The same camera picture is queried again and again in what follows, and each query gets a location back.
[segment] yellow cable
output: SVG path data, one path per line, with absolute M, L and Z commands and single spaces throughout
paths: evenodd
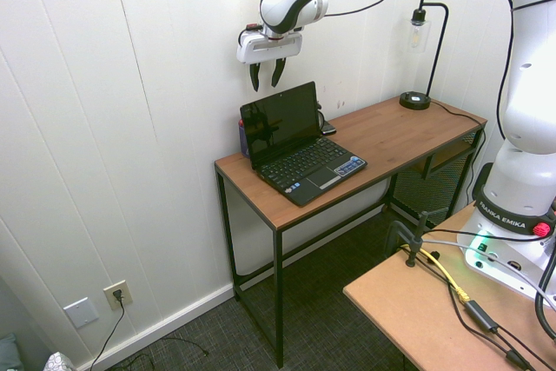
M 404 244 L 401 245 L 402 248 L 409 248 L 409 245 Z M 458 297 L 460 298 L 461 304 L 466 304 L 468 301 L 471 300 L 471 298 L 467 295 L 467 293 L 465 291 L 463 291 L 463 288 L 461 288 L 460 286 L 458 286 L 458 284 L 455 282 L 455 280 L 452 278 L 452 276 L 450 275 L 450 273 L 448 273 L 446 271 L 446 269 L 442 266 L 442 264 L 440 264 L 438 262 L 438 260 L 436 258 L 434 258 L 432 255 L 430 255 L 425 249 L 421 248 L 420 252 L 425 255 L 429 260 L 431 260 L 434 265 L 436 265 L 436 267 L 438 267 L 438 269 L 442 272 L 442 274 L 447 278 L 447 280 L 452 284 L 453 288 L 455 289 L 455 292 L 458 294 Z

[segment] laptop touchpad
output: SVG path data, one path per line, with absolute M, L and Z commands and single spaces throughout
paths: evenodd
M 325 167 L 308 176 L 307 179 L 319 189 L 325 189 L 341 179 L 334 171 Z

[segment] red button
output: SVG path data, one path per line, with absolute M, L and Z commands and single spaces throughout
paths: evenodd
M 547 223 L 541 222 L 533 228 L 533 233 L 544 238 L 550 233 L 550 226 Z

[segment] laptop keyboard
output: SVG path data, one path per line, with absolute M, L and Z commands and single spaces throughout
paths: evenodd
M 291 156 L 261 167 L 261 173 L 280 188 L 285 189 L 346 152 L 335 142 L 320 138 L 313 145 Z

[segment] wall plate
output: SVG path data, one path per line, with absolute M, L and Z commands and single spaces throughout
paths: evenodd
M 120 302 L 114 297 L 113 293 L 116 290 L 122 290 L 122 304 L 130 304 L 133 299 L 131 298 L 131 293 L 129 292 L 128 283 L 123 280 L 117 282 L 116 284 L 104 289 L 104 294 L 112 310 L 118 310 L 122 308 Z
M 98 319 L 98 313 L 89 297 L 76 301 L 63 309 L 76 328 L 85 326 Z

